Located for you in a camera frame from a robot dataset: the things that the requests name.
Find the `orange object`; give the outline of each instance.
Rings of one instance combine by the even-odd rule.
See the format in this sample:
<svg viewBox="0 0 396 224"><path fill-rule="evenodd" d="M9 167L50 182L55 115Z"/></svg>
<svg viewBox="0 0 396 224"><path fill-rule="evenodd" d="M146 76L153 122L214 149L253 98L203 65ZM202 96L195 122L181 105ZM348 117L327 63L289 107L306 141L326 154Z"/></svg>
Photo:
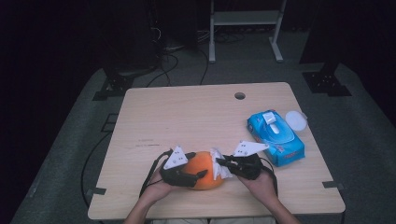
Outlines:
<svg viewBox="0 0 396 224"><path fill-rule="evenodd" d="M219 175L216 180L213 179L213 161L208 151L196 152L195 157L189 160L182 171L196 175L203 170L207 170L207 174L203 178L198 179L193 189L213 189L224 182L224 179Z"/></svg>

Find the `table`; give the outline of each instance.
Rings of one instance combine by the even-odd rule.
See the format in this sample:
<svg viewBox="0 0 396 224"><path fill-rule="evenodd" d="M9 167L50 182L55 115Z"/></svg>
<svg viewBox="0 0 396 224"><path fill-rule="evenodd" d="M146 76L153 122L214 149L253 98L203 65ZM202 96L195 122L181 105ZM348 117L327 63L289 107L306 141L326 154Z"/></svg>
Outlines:
<svg viewBox="0 0 396 224"><path fill-rule="evenodd" d="M138 199L151 164L170 147L185 153L217 147L231 155L240 140L254 141L250 115L275 109L301 111L287 83L253 83L130 89L126 92L97 188L91 219L125 218ZM298 135L306 158L275 169L280 201L293 214L340 214L345 204L307 127ZM236 178L216 189L181 189L154 204L148 218L256 217L270 215Z"/></svg>
<svg viewBox="0 0 396 224"><path fill-rule="evenodd" d="M215 0L211 0L210 5L210 26L209 26L209 61L216 62L215 53L215 26L217 25L275 25L274 36L269 37L271 48L275 54L276 61L283 63L283 57L277 46L277 38L282 24L287 0L282 0L279 10L265 11L216 11Z"/></svg>

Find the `white round lid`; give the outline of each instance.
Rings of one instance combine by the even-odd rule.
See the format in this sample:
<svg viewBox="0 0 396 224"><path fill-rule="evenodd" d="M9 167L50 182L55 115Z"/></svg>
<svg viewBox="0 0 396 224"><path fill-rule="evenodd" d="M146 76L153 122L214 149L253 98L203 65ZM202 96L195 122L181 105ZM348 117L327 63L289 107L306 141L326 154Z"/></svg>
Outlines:
<svg viewBox="0 0 396 224"><path fill-rule="evenodd" d="M307 125L306 116L295 110L286 114L286 122L296 132L304 130Z"/></svg>

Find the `blue wipes package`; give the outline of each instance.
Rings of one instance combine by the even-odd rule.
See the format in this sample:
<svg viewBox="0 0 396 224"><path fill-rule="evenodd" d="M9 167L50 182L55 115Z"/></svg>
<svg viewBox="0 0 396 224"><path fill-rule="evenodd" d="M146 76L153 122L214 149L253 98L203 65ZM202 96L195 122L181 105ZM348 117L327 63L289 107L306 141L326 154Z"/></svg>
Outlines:
<svg viewBox="0 0 396 224"><path fill-rule="evenodd" d="M275 166L305 157L304 143L275 110L252 115L247 120L247 129L257 142L269 146L264 153Z"/></svg>

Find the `white metal stand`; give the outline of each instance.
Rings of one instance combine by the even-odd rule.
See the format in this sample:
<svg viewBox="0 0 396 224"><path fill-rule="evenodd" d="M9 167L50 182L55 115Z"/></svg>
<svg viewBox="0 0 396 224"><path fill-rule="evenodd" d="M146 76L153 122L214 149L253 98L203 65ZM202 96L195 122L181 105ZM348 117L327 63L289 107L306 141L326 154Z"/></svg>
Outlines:
<svg viewBox="0 0 396 224"><path fill-rule="evenodd" d="M269 41L278 63L283 62L282 54L277 46L280 25L285 12L286 1L282 0L280 10L267 11L215 11L214 0L210 6L210 41L209 41L209 61L216 61L215 53L215 26L216 25L256 25L274 24L276 26L274 36L269 37Z"/></svg>

